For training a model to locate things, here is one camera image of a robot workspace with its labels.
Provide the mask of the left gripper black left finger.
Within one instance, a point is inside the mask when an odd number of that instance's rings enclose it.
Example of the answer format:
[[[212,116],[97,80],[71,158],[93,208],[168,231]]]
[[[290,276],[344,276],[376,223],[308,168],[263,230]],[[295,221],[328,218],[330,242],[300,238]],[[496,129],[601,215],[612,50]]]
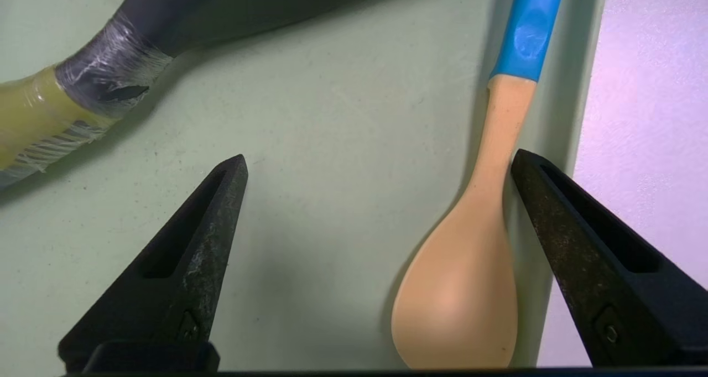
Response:
[[[66,370],[217,370],[210,332],[246,191],[219,163],[58,345]]]

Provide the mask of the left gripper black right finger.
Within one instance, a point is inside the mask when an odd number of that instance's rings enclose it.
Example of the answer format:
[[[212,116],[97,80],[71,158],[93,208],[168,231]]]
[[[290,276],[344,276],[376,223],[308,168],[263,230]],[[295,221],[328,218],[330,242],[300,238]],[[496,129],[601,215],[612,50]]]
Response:
[[[706,366],[706,289],[546,158],[512,178],[592,366]]]

